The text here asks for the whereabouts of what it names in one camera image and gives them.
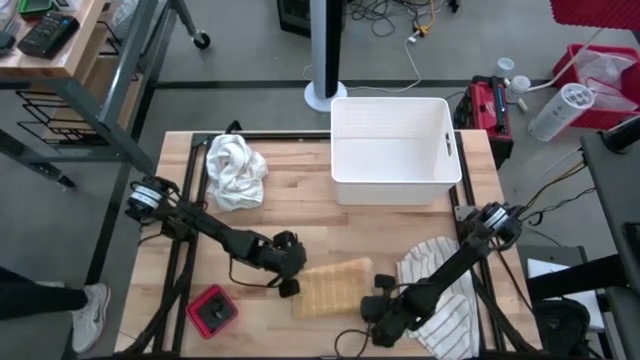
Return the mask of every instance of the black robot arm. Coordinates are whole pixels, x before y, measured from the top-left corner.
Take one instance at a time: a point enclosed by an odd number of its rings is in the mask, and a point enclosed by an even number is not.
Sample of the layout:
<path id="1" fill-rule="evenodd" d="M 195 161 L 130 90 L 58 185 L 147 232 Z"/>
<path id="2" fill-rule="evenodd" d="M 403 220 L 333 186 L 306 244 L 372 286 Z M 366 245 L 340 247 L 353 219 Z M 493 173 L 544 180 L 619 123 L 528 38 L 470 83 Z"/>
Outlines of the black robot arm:
<path id="1" fill-rule="evenodd" d="M 284 280 L 293 278 L 307 260 L 304 246 L 292 232 L 281 232 L 272 240 L 254 231 L 232 229 L 198 204 L 181 198 L 171 181 L 145 176 L 132 188 L 125 214 L 141 224 L 161 221 L 162 233 L 174 240 L 200 232 L 219 242 L 232 259 L 274 272 Z"/>
<path id="2" fill-rule="evenodd" d="M 513 245 L 521 232 L 516 219 L 518 210 L 498 203 L 474 209 L 463 221 L 467 235 L 460 249 L 429 278 L 407 285 L 395 298 L 389 294 L 397 286 L 382 286 L 384 295 L 363 298 L 360 311 L 362 318 L 372 325 L 373 344 L 392 347 L 405 330 L 418 330 L 433 316 L 442 293 L 460 276 L 493 250 Z"/>

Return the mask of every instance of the white sneaker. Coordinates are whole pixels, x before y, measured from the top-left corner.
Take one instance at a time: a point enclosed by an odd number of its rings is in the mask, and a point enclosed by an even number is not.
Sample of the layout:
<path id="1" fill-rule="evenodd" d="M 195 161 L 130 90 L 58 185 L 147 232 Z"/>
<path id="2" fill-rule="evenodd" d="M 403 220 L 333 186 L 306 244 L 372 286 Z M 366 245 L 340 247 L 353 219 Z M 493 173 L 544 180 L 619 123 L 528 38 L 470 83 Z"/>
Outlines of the white sneaker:
<path id="1" fill-rule="evenodd" d="M 36 281 L 36 284 L 48 287 L 64 287 L 64 281 Z"/>
<path id="2" fill-rule="evenodd" d="M 72 345 L 76 353 L 87 351 L 100 337 L 111 297 L 109 288 L 104 284 L 85 286 L 83 290 L 87 294 L 87 305 L 80 310 L 71 311 Z"/>

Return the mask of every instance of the red object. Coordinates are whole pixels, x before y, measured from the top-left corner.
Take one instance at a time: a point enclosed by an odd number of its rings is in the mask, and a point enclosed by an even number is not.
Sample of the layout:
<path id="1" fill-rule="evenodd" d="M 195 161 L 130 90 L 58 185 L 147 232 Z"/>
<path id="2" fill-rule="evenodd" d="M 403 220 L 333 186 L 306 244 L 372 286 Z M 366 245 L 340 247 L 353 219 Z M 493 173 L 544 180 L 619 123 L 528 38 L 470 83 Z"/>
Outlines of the red object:
<path id="1" fill-rule="evenodd" d="M 502 100 L 495 98 L 495 92 L 488 82 L 472 83 L 469 86 L 471 91 L 471 104 L 473 106 L 473 119 L 475 129 L 485 129 L 489 137 L 503 138 L 511 140 L 511 129 L 509 128 L 509 114 L 506 107 L 506 96 L 504 85 L 498 85 Z M 503 108 L 504 126 L 498 127 L 498 108 Z"/>
<path id="2" fill-rule="evenodd" d="M 484 129 L 496 168 L 511 156 L 513 140 L 502 78 L 474 76 L 453 113 L 456 129 Z"/>
<path id="3" fill-rule="evenodd" d="M 564 54 L 553 68 L 554 75 L 558 74 L 560 70 L 564 68 L 574 54 L 580 50 L 580 47 L 582 47 L 582 44 L 571 44 L 567 47 L 567 53 Z M 587 49 L 601 53 L 624 54 L 631 56 L 640 62 L 640 55 L 638 52 L 635 49 L 628 47 L 591 45 Z M 572 82 L 582 83 L 580 79 L 578 79 L 578 71 L 575 65 L 567 69 L 558 81 L 556 81 L 555 87 L 561 88 L 564 84 Z M 622 95 L 629 100 L 640 104 L 640 63 L 633 64 L 622 73 L 621 85 Z M 620 124 L 621 121 L 635 115 L 640 115 L 640 109 L 636 109 L 635 111 L 617 111 L 592 107 L 571 123 L 571 126 L 607 130 Z"/>
<path id="4" fill-rule="evenodd" d="M 228 311 L 226 312 L 230 313 L 230 315 L 219 320 L 220 324 L 218 324 L 214 330 L 211 330 L 209 326 L 207 326 L 205 320 L 202 319 L 202 315 L 198 313 L 203 306 L 207 306 L 211 301 L 220 301 L 224 303 L 224 306 L 228 306 Z M 189 320 L 191 320 L 200 333 L 200 336 L 204 339 L 210 339 L 219 333 L 222 328 L 227 326 L 227 324 L 229 324 L 229 322 L 238 315 L 238 309 L 233 305 L 229 296 L 227 296 L 219 285 L 213 285 L 202 294 L 198 295 L 198 297 L 189 304 L 189 306 L 187 306 L 187 315 L 189 316 Z"/>
<path id="5" fill-rule="evenodd" d="M 640 30 L 638 0 L 551 0 L 558 24 Z"/>

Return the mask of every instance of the green object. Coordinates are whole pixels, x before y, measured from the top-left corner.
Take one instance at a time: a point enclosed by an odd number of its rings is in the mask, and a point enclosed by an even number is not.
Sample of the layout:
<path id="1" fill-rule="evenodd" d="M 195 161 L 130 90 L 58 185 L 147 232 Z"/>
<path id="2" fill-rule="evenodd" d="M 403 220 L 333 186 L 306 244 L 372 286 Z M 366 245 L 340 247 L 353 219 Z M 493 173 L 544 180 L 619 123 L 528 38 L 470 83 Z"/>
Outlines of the green object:
<path id="1" fill-rule="evenodd" d="M 40 17 L 53 9 L 53 0 L 20 0 L 18 14 L 24 18 Z"/>

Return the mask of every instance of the wooden tabletop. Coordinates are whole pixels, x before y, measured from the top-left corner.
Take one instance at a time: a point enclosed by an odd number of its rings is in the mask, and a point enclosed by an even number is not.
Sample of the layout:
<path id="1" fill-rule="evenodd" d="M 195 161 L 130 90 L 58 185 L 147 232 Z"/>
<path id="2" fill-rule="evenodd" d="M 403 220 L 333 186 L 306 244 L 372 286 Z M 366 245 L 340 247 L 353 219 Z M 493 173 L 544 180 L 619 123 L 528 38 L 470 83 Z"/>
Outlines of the wooden tabletop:
<path id="1" fill-rule="evenodd" d="M 96 26 L 105 0 L 83 0 L 81 8 L 73 14 L 80 28 L 52 60 L 23 54 L 17 45 L 11 54 L 0 57 L 0 81 L 3 78 L 65 78 L 74 76 L 89 37 Z M 16 34 L 19 42 L 31 30 L 33 21 L 25 22 L 18 15 L 20 30 Z"/>
<path id="2" fill-rule="evenodd" d="M 462 133 L 477 203 L 503 201 L 486 133 L 475 130 Z M 182 184 L 192 134 L 166 134 L 159 176 Z M 207 196 L 207 212 L 230 226 L 252 229 L 267 236 L 283 229 L 297 233 L 307 249 L 306 268 L 366 256 L 373 260 L 375 273 L 395 275 L 395 263 L 414 245 L 439 235 L 455 238 L 451 204 L 446 194 L 429 206 L 340 206 L 333 194 L 327 142 L 250 142 L 250 146 L 265 157 L 269 168 L 264 181 L 264 204 L 258 209 L 220 213 L 215 200 Z M 196 171 L 194 179 L 199 178 L 199 172 Z M 191 199 L 197 191 L 195 180 L 193 188 Z M 144 235 L 157 231 L 149 229 Z M 166 238 L 140 246 L 116 350 L 130 345 L 156 311 L 169 249 L 170 241 Z M 504 256 L 526 293 L 517 250 L 513 248 Z M 191 297 L 212 284 L 219 284 L 230 295 L 239 314 L 210 340 L 202 339 L 187 321 L 182 356 L 334 355 L 333 342 L 338 333 L 347 328 L 366 328 L 358 314 L 296 320 L 292 317 L 291 301 L 279 298 L 277 290 L 231 283 L 228 261 L 228 255 L 217 242 L 200 236 Z M 489 265 L 498 304 L 524 338 L 540 347 L 533 316 L 519 299 L 504 266 L 495 255 L 489 258 Z M 244 282 L 266 283 L 273 274 L 238 264 L 234 266 L 234 277 Z M 489 322 L 482 308 L 481 318 L 487 346 L 493 348 Z M 169 317 L 165 347 L 170 346 L 174 321 L 175 311 Z M 362 341 L 361 335 L 345 336 L 340 350 L 354 355 Z M 392 349 L 370 345 L 363 356 L 425 355 L 427 350 L 417 340 L 402 338 Z"/>

